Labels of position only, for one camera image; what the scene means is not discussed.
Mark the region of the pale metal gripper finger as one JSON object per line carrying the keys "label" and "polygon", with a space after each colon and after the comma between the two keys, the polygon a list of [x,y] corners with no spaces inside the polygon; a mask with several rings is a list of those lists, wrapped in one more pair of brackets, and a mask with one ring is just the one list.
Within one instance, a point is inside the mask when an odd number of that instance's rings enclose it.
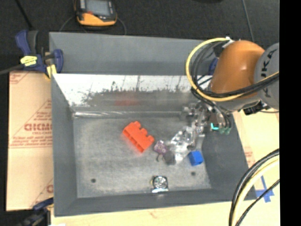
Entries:
{"label": "pale metal gripper finger", "polygon": [[205,134],[201,129],[194,129],[192,127],[187,127],[187,149],[197,150],[202,148],[202,144],[205,139]]}
{"label": "pale metal gripper finger", "polygon": [[184,126],[175,136],[178,141],[193,141],[195,139],[195,130],[193,127]]}

